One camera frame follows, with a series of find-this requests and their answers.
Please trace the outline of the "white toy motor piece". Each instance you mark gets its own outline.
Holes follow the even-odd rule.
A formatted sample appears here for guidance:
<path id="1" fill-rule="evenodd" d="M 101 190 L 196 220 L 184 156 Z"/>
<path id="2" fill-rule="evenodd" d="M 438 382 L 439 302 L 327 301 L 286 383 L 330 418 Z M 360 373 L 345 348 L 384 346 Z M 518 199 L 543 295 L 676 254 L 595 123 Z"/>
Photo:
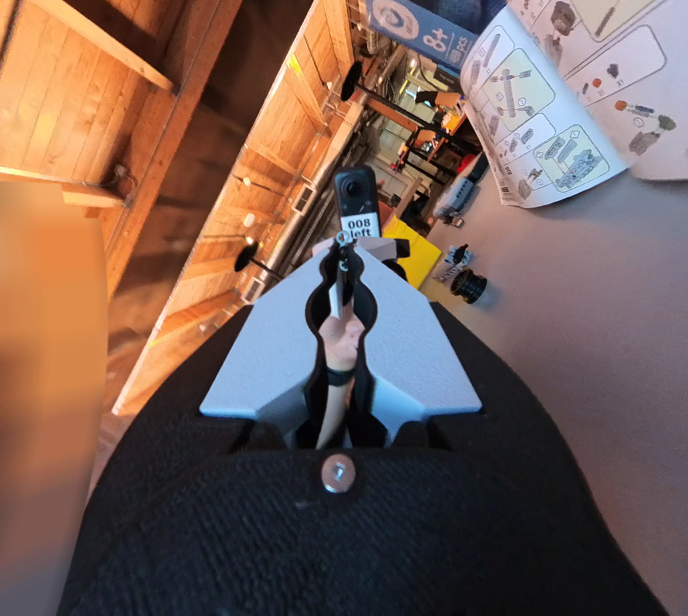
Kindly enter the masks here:
<path id="1" fill-rule="evenodd" d="M 459 247 L 450 245 L 435 265 L 431 278 L 440 283 L 452 281 L 463 268 L 469 266 L 471 257 L 468 244 Z"/>

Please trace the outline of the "black toy wheel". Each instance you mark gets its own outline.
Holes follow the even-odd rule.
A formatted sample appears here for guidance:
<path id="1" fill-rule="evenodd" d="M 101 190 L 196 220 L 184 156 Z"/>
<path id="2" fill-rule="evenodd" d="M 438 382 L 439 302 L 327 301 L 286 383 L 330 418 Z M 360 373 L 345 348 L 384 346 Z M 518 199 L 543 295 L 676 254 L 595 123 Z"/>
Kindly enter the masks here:
<path id="1" fill-rule="evenodd" d="M 475 304 L 487 289 L 488 279 L 475 273 L 470 267 L 462 267 L 452 280 L 450 293 L 466 304 Z"/>

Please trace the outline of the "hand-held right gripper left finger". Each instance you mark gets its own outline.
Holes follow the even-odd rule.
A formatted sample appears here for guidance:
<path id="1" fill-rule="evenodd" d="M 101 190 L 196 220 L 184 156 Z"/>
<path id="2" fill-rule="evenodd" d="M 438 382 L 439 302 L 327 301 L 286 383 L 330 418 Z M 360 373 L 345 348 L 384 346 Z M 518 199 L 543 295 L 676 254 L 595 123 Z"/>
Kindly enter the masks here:
<path id="1" fill-rule="evenodd" d="M 200 405 L 204 416 L 275 426 L 292 448 L 315 448 L 305 388 L 316 367 L 319 329 L 330 316 L 328 292 L 339 273 L 335 244 L 262 295 Z"/>

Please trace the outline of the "yellow plastic bin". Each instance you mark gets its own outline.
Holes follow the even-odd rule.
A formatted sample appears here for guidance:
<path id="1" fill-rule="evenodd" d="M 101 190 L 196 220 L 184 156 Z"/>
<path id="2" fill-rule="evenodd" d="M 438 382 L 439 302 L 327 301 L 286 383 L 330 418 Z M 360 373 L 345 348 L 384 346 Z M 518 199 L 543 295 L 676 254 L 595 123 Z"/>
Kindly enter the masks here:
<path id="1" fill-rule="evenodd" d="M 410 254 L 400 258 L 398 263 L 404 269 L 408 283 L 420 290 L 438 263 L 442 251 L 394 215 L 386 222 L 383 237 L 407 240 Z"/>

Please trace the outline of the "black floor lamp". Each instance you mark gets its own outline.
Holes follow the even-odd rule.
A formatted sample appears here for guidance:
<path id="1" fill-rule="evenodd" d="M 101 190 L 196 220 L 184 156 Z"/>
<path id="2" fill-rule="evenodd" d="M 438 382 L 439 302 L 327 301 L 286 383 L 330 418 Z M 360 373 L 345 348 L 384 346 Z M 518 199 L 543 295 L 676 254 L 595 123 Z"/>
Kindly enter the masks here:
<path id="1" fill-rule="evenodd" d="M 239 273 L 253 264 L 261 268 L 269 277 L 281 282 L 285 277 L 257 258 L 260 247 L 261 245 L 258 240 L 252 240 L 251 242 L 248 242 L 236 257 L 233 268 L 234 272 Z"/>

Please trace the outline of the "open white instruction booklet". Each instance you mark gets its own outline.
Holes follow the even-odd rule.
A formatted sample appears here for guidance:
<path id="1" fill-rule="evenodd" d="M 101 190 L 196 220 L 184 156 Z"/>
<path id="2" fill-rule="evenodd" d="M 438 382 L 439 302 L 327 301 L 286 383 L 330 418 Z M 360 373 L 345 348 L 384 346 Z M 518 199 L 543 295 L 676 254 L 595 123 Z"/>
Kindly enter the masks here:
<path id="1" fill-rule="evenodd" d="M 506 0 L 461 85 L 505 206 L 687 181 L 687 0 Z"/>

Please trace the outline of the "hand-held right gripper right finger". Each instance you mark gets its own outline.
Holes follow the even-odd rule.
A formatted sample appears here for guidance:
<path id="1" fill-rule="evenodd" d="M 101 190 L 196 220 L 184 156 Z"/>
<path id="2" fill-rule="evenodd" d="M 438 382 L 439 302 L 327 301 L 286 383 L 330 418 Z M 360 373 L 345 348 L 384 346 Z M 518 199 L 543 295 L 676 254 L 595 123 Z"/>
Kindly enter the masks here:
<path id="1" fill-rule="evenodd" d="M 419 291 L 359 245 L 347 246 L 352 311 L 364 327 L 347 429 L 354 447 L 383 447 L 407 422 L 477 413 L 482 402 Z"/>

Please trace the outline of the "grey desk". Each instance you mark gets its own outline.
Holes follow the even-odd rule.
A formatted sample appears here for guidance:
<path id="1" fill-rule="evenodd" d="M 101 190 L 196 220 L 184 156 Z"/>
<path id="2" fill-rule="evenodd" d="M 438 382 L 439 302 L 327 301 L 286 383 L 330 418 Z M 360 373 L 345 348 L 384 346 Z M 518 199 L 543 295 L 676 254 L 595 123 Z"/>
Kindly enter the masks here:
<path id="1" fill-rule="evenodd" d="M 567 440 L 621 548 L 672 615 L 687 614 L 687 183 L 622 173 L 535 209 L 487 171 L 461 227 L 488 278 L 473 305 L 422 288 L 497 353 Z"/>

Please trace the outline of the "grey toy hub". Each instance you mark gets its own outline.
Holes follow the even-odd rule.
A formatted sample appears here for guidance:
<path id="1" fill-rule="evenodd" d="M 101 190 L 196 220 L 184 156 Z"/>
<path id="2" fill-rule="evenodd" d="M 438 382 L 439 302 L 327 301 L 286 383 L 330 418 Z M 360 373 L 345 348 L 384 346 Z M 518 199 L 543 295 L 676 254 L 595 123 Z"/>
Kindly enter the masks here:
<path id="1" fill-rule="evenodd" d="M 443 190 L 435 203 L 432 216 L 436 220 L 452 220 L 455 216 L 458 216 L 469 201 L 475 187 L 474 181 L 466 177 L 457 176 Z"/>

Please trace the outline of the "person's left hand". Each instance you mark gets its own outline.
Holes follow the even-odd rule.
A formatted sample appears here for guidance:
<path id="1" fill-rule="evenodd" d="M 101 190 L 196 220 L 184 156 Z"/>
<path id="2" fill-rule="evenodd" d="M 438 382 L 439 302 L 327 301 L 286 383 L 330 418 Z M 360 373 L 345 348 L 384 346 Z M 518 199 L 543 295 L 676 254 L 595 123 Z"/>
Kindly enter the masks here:
<path id="1" fill-rule="evenodd" d="M 325 351 L 325 362 L 330 370 L 348 372 L 355 367 L 358 345 L 365 327 L 355 314 L 330 315 L 322 323 L 319 334 Z"/>

